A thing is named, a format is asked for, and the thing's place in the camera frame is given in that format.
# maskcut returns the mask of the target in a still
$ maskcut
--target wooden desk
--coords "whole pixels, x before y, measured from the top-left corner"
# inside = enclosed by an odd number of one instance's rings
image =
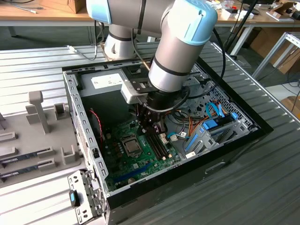
[[[38,7],[32,2],[22,4],[26,7]],[[34,9],[37,14],[18,9],[9,3],[0,2],[0,26],[93,26],[86,8],[73,14],[42,6],[44,9]]]
[[[240,2],[235,1],[235,3],[235,6],[241,7]],[[38,2],[34,1],[24,5],[38,6]],[[0,26],[93,26],[93,20],[89,17],[86,9],[81,10],[78,14],[72,14],[48,7],[43,8],[36,10],[38,13],[34,14],[0,1]],[[300,27],[300,21],[278,22],[266,14],[267,10],[260,10],[260,12],[260,15],[255,15],[253,19],[246,21],[245,29],[231,55],[238,53],[254,27]],[[235,18],[225,19],[221,15],[221,10],[218,11],[216,26],[232,27],[235,22]]]

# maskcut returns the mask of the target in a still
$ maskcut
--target aluminum slotted table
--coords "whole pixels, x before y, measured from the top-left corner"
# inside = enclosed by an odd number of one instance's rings
[[[151,56],[157,43],[138,47],[142,55]],[[78,48],[93,55],[92,46]],[[201,57],[221,73],[222,55],[216,44],[207,43]],[[44,108],[67,103],[61,67],[105,60],[101,51],[90,62],[65,47],[2,51],[0,59],[0,112],[4,115],[24,113],[27,92],[33,90],[43,91]],[[274,131],[232,165],[122,224],[298,224],[299,120],[230,57],[224,80]],[[0,224],[77,224],[66,177],[81,168],[84,164],[0,188]]]
[[[277,59],[277,61],[273,64],[274,68],[277,68],[280,66],[289,56],[288,54],[291,53],[293,48],[299,48],[300,49],[300,32],[285,32],[281,38],[276,42],[274,47],[270,50],[266,58],[261,62],[261,64],[257,67],[257,69],[252,74],[253,78],[257,78],[258,75],[263,71],[263,69],[266,67],[268,62],[272,59],[272,57],[275,55],[275,53],[280,49],[280,47],[286,42],[289,41],[290,44],[286,48],[286,50],[282,53],[282,55]]]

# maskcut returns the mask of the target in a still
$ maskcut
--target black cable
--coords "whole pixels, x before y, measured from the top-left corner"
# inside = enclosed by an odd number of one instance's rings
[[[90,44],[92,44],[92,42],[90,41],[90,31],[89,31],[89,27],[86,27],[86,29],[88,30],[88,38],[89,38],[89,42],[90,42]]]
[[[293,67],[295,66],[295,64],[289,69],[289,71],[287,72],[287,79],[286,79],[286,83],[288,83],[291,87],[296,88],[296,87],[300,87],[300,81],[299,80],[292,80],[290,81],[290,71],[293,69]],[[297,82],[298,84],[296,86],[292,86],[291,82]]]
[[[282,84],[282,86],[283,86],[285,89],[287,89],[289,92],[291,92],[292,94],[297,95],[295,92],[292,92],[291,90],[289,90],[288,88],[286,88],[286,87],[284,86],[284,84]]]
[[[227,52],[230,48],[230,46],[232,45],[232,43],[234,42],[235,38],[237,37],[238,33],[240,32],[240,30],[243,28],[246,20],[248,19],[251,11],[254,9],[254,6],[256,5],[256,3],[258,2],[258,0],[253,0],[249,6],[248,11],[246,12],[246,15],[244,16],[243,20],[240,22],[235,34],[233,35],[233,37],[229,40],[229,43],[226,45],[225,51]]]
[[[218,35],[216,29],[213,29],[214,34],[216,35],[217,41],[219,42],[220,48],[222,49],[222,56],[223,56],[223,68],[222,68],[222,72],[221,72],[221,76],[220,79],[223,78],[224,73],[225,73],[225,68],[226,68],[226,57],[225,57],[225,50],[224,50],[224,46],[222,44],[221,38]],[[213,85],[209,90],[205,91],[204,93],[200,94],[200,95],[196,95],[196,96],[190,96],[188,97],[188,99],[195,99],[195,98],[200,98],[204,95],[207,95],[208,93],[210,93],[211,91],[213,91],[215,88],[217,87],[217,84]]]
[[[298,92],[298,94],[297,94],[297,96],[296,96],[296,98],[295,98],[294,105],[292,106],[291,112],[293,112],[293,110],[294,110],[294,108],[295,108],[295,105],[296,105],[296,102],[297,102],[297,99],[298,99],[299,94],[300,94],[300,91]]]
[[[286,59],[277,67],[275,67],[270,73],[268,73],[266,76],[263,76],[262,78],[259,78],[257,81],[261,81],[262,79],[266,78],[267,76],[271,75],[276,69],[278,69],[281,66],[284,66],[286,63],[290,62],[293,60],[299,53],[295,54],[290,60],[286,61],[291,55],[288,55]]]
[[[32,1],[35,1],[35,0],[29,0],[29,1],[25,1],[25,2],[6,1],[6,0],[1,0],[1,1],[9,2],[9,3],[15,3],[15,4],[24,4],[24,3],[29,3],[29,2],[32,2]]]
[[[231,35],[234,33],[234,29],[235,29],[235,27],[236,27],[236,24],[237,24],[238,21],[239,21],[240,13],[241,13],[242,9],[243,9],[243,3],[242,3],[242,5],[241,5],[241,7],[240,7],[240,12],[239,12],[238,18],[236,19],[236,22],[235,22],[235,24],[234,24],[234,26],[233,26],[233,28],[232,28],[232,32],[230,32],[230,35],[228,36],[227,40],[224,42],[224,47],[226,46],[226,44],[227,44],[228,40],[230,39]]]
[[[187,92],[186,92],[186,95],[183,97],[183,99],[177,103],[176,105],[170,107],[170,108],[167,108],[167,109],[154,109],[152,108],[151,106],[147,105],[147,103],[144,103],[143,106],[146,107],[147,109],[151,110],[151,111],[154,111],[156,113],[166,113],[168,111],[172,111],[174,109],[177,109],[178,107],[180,107],[183,103],[185,103],[185,101],[188,99],[188,96],[190,94],[190,89],[189,87],[185,87],[187,89]]]

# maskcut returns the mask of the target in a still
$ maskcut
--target white cable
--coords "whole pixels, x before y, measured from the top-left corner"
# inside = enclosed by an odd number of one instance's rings
[[[16,6],[16,5],[14,5],[14,4],[11,4],[11,5],[13,5],[14,7],[16,7],[16,8],[18,8],[18,9],[21,9],[21,10],[24,10],[24,11],[27,11],[27,12],[31,12],[31,13],[37,14],[37,12],[34,11],[34,10],[27,9],[27,8],[23,8],[23,7],[20,7],[20,6]]]
[[[73,46],[67,45],[67,48],[70,49],[72,52],[74,52],[76,54],[79,54],[79,55],[83,56],[84,58],[86,58],[87,60],[90,60],[90,61],[93,61],[93,60],[96,59],[97,52],[98,52],[97,34],[96,34],[96,20],[95,20],[94,26],[95,26],[95,34],[94,34],[94,38],[95,38],[95,55],[94,55],[94,57],[92,59],[89,58],[89,57],[87,57],[87,56],[85,56],[83,53],[81,53],[80,51],[78,51],[77,49],[75,49]]]

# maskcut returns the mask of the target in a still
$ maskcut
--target blue latch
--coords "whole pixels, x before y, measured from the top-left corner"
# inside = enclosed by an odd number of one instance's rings
[[[235,112],[232,112],[231,116],[234,120],[237,120],[239,118],[239,116]]]
[[[204,129],[208,130],[217,126],[217,123],[214,120],[205,121],[203,123]]]

